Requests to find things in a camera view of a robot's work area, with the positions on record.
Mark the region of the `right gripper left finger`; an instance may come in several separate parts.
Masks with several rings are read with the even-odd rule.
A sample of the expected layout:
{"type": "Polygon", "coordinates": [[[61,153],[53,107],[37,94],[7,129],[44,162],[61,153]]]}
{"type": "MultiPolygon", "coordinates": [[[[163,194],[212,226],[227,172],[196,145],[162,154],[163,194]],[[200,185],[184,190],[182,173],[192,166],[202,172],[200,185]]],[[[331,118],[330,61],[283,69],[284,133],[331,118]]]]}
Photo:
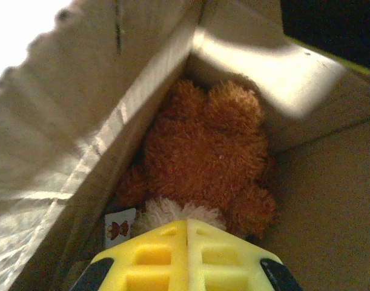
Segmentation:
{"type": "Polygon", "coordinates": [[[69,291],[187,291],[187,222],[175,221],[98,253],[69,291]]]}

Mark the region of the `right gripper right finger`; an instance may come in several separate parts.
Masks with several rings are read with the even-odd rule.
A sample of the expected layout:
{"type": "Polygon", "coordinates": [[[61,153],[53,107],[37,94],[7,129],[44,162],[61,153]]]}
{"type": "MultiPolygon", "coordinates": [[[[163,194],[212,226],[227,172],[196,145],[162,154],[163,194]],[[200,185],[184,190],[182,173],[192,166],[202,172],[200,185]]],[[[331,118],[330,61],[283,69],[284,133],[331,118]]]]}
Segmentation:
{"type": "Polygon", "coordinates": [[[275,254],[205,222],[187,221],[188,291],[303,291],[275,254]]]}

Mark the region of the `cardboard box with ragged tape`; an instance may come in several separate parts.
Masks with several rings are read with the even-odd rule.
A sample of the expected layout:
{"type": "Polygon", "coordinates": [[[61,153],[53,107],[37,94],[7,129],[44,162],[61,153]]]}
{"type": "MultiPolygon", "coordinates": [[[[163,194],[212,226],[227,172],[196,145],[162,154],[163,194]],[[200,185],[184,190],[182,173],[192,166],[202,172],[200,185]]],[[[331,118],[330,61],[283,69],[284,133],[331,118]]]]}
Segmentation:
{"type": "Polygon", "coordinates": [[[370,80],[236,0],[67,0],[0,69],[0,291],[67,291],[167,90],[261,92],[282,214],[260,243],[304,291],[370,291],[370,80]]]}

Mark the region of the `brown plush toy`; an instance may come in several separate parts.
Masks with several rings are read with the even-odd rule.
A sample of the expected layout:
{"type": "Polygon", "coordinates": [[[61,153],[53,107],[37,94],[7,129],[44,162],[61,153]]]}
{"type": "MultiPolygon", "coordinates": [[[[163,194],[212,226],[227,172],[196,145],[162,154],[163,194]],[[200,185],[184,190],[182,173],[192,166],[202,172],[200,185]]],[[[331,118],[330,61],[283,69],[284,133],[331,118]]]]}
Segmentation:
{"type": "Polygon", "coordinates": [[[264,237],[278,207],[259,97],[235,80],[173,86],[115,190],[119,210],[136,210],[133,236],[192,218],[242,239],[264,237]]]}

